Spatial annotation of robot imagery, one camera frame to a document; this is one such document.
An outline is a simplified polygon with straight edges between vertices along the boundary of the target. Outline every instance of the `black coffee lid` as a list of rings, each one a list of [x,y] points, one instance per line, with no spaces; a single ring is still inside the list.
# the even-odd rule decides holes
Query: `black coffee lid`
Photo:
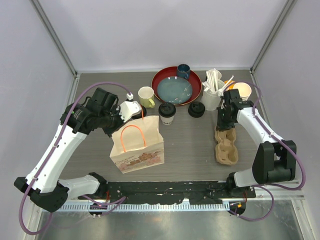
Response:
[[[191,117],[200,118],[205,113],[205,105],[202,102],[194,101],[189,105],[188,113]]]
[[[142,118],[142,112],[143,112],[143,117],[145,117],[147,115],[147,109],[142,105],[141,105],[141,107],[142,107],[142,111],[139,114],[132,116],[132,119]]]
[[[164,118],[171,118],[176,114],[176,107],[170,102],[162,103],[159,106],[159,114]]]

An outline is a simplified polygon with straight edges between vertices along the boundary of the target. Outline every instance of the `orange bag handle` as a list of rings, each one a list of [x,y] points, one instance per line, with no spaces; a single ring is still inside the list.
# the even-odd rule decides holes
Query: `orange bag handle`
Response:
[[[141,114],[142,114],[142,120],[144,119],[144,109],[142,108],[142,106],[141,106]]]
[[[141,128],[138,127],[138,126],[136,126],[136,125],[128,125],[128,126],[126,126],[126,127],[122,130],[121,136],[120,136],[120,140],[121,140],[121,145],[122,145],[122,147],[123,147],[123,151],[126,152],[126,148],[125,148],[125,144],[124,144],[124,140],[123,140],[123,133],[124,133],[124,130],[125,130],[126,128],[129,128],[129,127],[135,127],[135,128],[137,128],[137,129],[139,129],[139,131],[140,131],[140,133],[141,133],[141,136],[142,136],[142,139],[143,139],[143,145],[146,147],[147,144],[146,144],[145,135],[144,135],[144,133],[142,132]]]

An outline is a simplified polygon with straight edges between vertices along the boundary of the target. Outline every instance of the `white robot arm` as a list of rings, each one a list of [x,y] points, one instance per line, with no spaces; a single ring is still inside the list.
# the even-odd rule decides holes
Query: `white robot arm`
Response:
[[[28,194],[36,205],[51,213],[58,210],[66,200],[72,198],[82,195],[103,197],[106,193],[107,181],[95,172],[69,180],[59,179],[59,176],[76,148],[91,131],[102,128],[106,134],[111,136],[132,116],[137,115],[142,110],[140,104],[136,101],[124,101],[118,106],[118,96],[102,88],[97,88],[93,96],[88,99],[89,101],[85,102],[86,105],[85,103],[77,104],[68,120],[59,145],[51,155],[50,161],[47,162],[36,178]],[[14,182],[14,185],[21,192],[26,191],[54,146],[70,107],[71,105],[66,108],[62,115],[61,125],[59,125],[51,144],[39,163],[26,177],[18,177]]]
[[[225,91],[223,97],[224,104],[222,108],[218,108],[216,129],[228,130],[234,128],[235,123],[239,123],[258,147],[252,168],[229,175],[227,182],[229,181],[231,188],[292,181],[296,174],[296,160],[268,132],[283,141],[294,153],[297,152],[296,144],[277,135],[257,110],[254,115],[254,104],[251,101],[242,101],[237,89]],[[257,117],[266,129],[257,121]]]

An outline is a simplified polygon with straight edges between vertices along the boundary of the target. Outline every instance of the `red bowl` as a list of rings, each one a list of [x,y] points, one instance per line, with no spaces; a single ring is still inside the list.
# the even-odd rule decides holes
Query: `red bowl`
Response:
[[[160,101],[164,102],[158,96],[159,83],[165,78],[168,78],[171,76],[176,76],[176,75],[177,75],[177,66],[170,66],[170,67],[164,68],[164,69],[160,70],[159,72],[157,72],[156,75],[154,75],[152,82],[151,82],[151,87],[154,91],[154,95]],[[199,78],[199,76],[194,71],[191,70],[190,77],[189,77],[188,81],[190,82],[190,84],[192,86],[192,95],[191,95],[190,99],[184,103],[175,104],[175,106],[182,106],[182,105],[189,104],[189,103],[193,102],[194,100],[196,100],[197,97],[199,97],[201,90],[202,90],[202,82],[201,82],[201,79]]]

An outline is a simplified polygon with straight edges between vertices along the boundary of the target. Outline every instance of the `white wall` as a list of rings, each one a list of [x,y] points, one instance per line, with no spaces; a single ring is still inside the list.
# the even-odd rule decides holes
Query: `white wall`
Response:
[[[0,7],[0,235],[21,240],[14,187],[54,136],[72,75],[28,0]]]
[[[294,140],[306,169],[303,188],[320,228],[320,1],[300,0],[256,71],[272,127]]]
[[[79,71],[251,67],[286,0],[40,0]]]

